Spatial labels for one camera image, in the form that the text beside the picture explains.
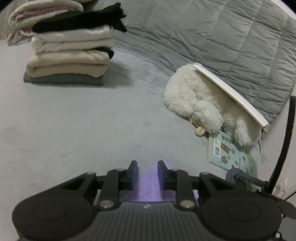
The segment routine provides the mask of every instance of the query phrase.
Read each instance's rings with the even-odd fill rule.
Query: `stack of folded clothes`
[[[126,32],[120,3],[100,11],[66,12],[34,25],[34,55],[25,82],[103,85],[114,55],[113,29]]]
[[[73,0],[34,0],[19,6],[8,18],[8,45],[31,40],[36,23],[69,11],[83,12],[83,6]]]

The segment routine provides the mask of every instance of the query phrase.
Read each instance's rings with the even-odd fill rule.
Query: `black pole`
[[[287,201],[290,197],[292,197],[292,196],[295,195],[295,194],[296,194],[296,191],[293,192],[290,196],[288,196],[288,197],[285,199],[285,201]]]
[[[282,168],[284,166],[290,142],[292,139],[292,133],[293,133],[293,126],[294,126],[294,119],[295,119],[295,106],[296,106],[296,97],[291,96],[290,98],[290,106],[289,106],[289,114],[288,114],[288,120],[287,120],[287,127],[286,127],[286,134],[285,139],[283,142],[283,147],[281,149],[281,154],[279,155],[279,159],[277,161],[276,167],[274,168],[274,171],[269,179],[269,182],[267,184],[267,187],[265,188],[265,191],[267,193],[272,193],[274,190],[274,187],[276,185],[277,180],[279,179],[279,176],[281,174]]]

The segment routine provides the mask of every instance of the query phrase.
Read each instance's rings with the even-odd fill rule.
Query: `gray blanket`
[[[100,0],[95,8],[113,4]],[[295,85],[296,21],[269,0],[121,0],[117,44],[175,71],[199,62],[271,123]]]

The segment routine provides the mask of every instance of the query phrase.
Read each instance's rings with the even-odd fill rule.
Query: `white wall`
[[[296,14],[289,9],[280,0],[272,0],[278,6],[280,6],[291,17],[296,19]],[[268,180],[274,170],[277,159],[282,149],[286,123],[288,117],[289,102],[285,106],[282,114],[270,127],[268,134],[263,135],[262,141],[262,153],[261,153],[261,179]],[[277,185],[281,185],[281,190],[277,191],[277,196],[288,197],[296,190],[296,128],[294,128],[292,141],[290,144],[288,156],[283,167],[281,176]]]
[[[290,197],[290,198],[288,199],[288,201],[289,201],[290,203],[292,203],[294,206],[296,206],[296,194],[294,194],[292,197]]]

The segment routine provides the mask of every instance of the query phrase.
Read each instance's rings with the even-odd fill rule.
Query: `stuffed animal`
[[[195,134],[197,136],[201,137],[202,135],[205,134],[205,129],[204,129],[202,123],[199,122],[194,115],[189,117],[189,121],[190,121],[190,123],[195,125],[195,127],[196,127]]]
[[[190,118],[198,125],[197,135],[202,135],[203,129],[218,132],[223,126],[240,146],[253,145],[261,136],[261,127],[256,121],[193,64],[180,67],[170,78],[164,104],[171,112]]]

